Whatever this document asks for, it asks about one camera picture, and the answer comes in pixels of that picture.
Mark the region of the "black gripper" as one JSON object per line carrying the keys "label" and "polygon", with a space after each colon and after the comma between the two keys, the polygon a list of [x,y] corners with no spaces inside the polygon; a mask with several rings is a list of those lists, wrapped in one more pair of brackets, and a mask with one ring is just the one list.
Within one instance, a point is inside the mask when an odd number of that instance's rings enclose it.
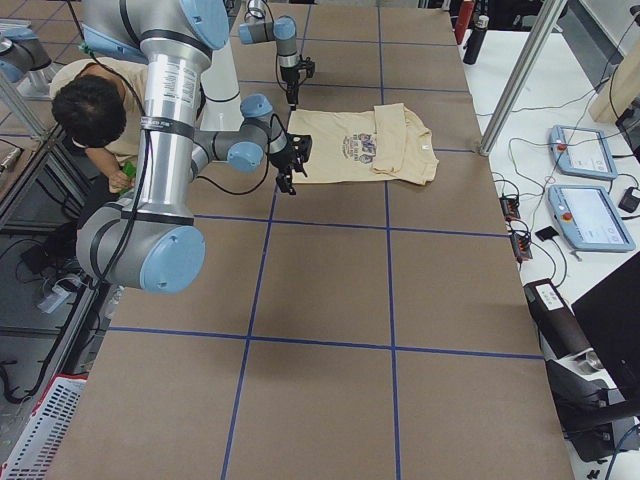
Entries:
{"label": "black gripper", "polygon": [[280,57],[279,69],[285,82],[285,94],[290,109],[295,111],[298,106],[299,88],[315,73],[315,62],[310,57]]}
{"label": "black gripper", "polygon": [[272,154],[272,165],[278,169],[276,184],[281,193],[295,195],[293,172],[306,174],[304,164],[311,152],[311,136],[295,133],[283,134],[284,145]]}

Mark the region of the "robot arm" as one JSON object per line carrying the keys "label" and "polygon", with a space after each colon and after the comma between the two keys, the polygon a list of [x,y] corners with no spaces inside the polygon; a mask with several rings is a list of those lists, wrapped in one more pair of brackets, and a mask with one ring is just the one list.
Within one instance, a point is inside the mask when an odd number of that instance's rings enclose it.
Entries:
{"label": "robot arm", "polygon": [[275,18],[267,1],[248,1],[238,27],[244,45],[274,42],[276,83],[284,91],[291,111],[299,105],[301,86],[315,74],[316,64],[297,45],[297,23],[289,15]]}
{"label": "robot arm", "polygon": [[240,171],[262,161],[280,191],[294,193],[312,140],[290,133],[261,94],[239,99],[229,1],[89,1],[83,34],[91,52],[144,63],[136,184],[99,208],[76,244],[97,282],[176,293],[197,277],[205,239],[186,206],[188,184],[211,162]]}

